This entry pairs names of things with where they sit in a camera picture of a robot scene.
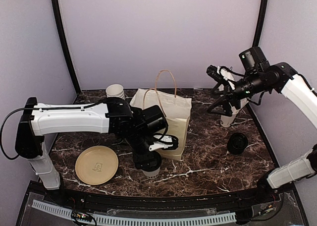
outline plate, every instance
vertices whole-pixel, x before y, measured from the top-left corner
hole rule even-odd
[[[112,149],[105,146],[94,146],[79,155],[75,171],[82,182],[89,185],[100,185],[114,176],[118,165],[118,157]]]

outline brown marble table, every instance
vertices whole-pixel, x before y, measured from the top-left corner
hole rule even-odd
[[[62,174],[66,188],[118,196],[179,197],[256,187],[257,180],[274,165],[255,123],[244,108],[230,128],[221,127],[219,115],[206,113],[208,105],[214,101],[209,92],[190,89],[178,91],[178,95],[192,98],[186,148],[181,161],[163,159],[159,176],[155,179],[147,178],[134,168],[130,147],[117,144],[112,134],[59,134],[50,156]],[[127,99],[131,99],[134,93],[134,90],[127,90]],[[83,91],[76,103],[93,103],[105,96],[104,90]],[[226,148],[234,132],[244,133],[249,140],[248,148],[239,156],[228,153]],[[118,155],[119,167],[110,181],[92,186],[78,179],[75,163],[82,151],[95,145],[112,148]]]

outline white slotted strip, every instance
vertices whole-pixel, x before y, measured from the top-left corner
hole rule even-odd
[[[33,200],[32,208],[72,220],[70,209]],[[92,214],[100,226],[215,226],[236,222],[235,213],[184,219],[133,219]]]

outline wall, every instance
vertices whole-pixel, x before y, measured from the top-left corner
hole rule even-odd
[[[0,0],[0,120],[27,98],[68,104],[75,98],[55,27],[51,0]],[[3,145],[10,156],[19,114],[9,119]],[[52,144],[52,136],[47,145]],[[15,225],[28,183],[37,179],[23,158],[0,154],[1,225]]]
[[[211,87],[210,64],[243,70],[260,0],[59,0],[82,89],[148,88],[161,69],[178,86]],[[160,87],[172,87],[166,74]]]
[[[285,61],[317,85],[317,0],[268,0],[260,46],[271,64]],[[317,143],[316,130],[282,95],[266,94],[254,107],[281,165]],[[310,225],[317,222],[317,177],[296,183]]]

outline paper bag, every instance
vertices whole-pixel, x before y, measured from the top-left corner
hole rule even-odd
[[[157,81],[159,79],[159,75],[164,71],[169,72],[174,80],[175,92],[173,95],[157,91]],[[168,123],[167,134],[174,135],[178,138],[178,148],[176,150],[159,149],[158,152],[162,157],[181,160],[181,156],[186,145],[192,99],[180,97],[176,95],[176,91],[176,82],[172,73],[168,70],[162,70],[156,78],[155,88],[149,90],[138,89],[137,93],[132,98],[130,105],[141,109],[146,109],[154,105],[160,106]]]

